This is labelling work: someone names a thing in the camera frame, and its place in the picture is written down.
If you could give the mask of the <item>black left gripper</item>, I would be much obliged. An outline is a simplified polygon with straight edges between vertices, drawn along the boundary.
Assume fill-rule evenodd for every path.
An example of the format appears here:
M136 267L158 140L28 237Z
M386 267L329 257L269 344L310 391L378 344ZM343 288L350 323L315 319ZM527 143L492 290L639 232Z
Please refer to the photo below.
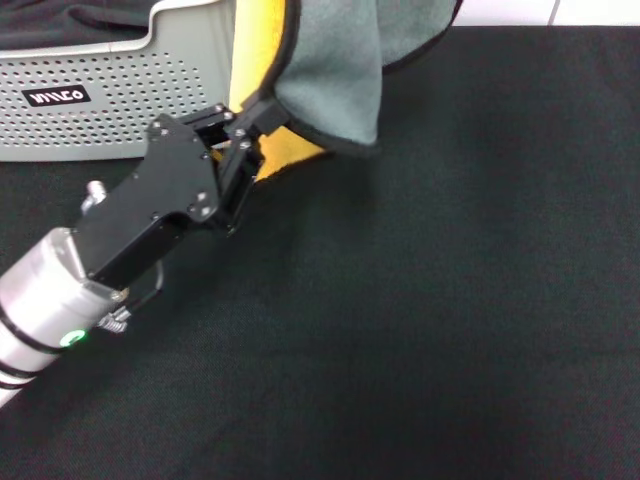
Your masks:
M74 227L74 243L88 278L115 290L129 287L200 222L197 195L217 198L213 162L204 143L231 144L219 163L217 224L237 228L265 157L260 139L289 116L275 98L255 98L236 116L215 104L182 117L161 115L148 131L137 168Z

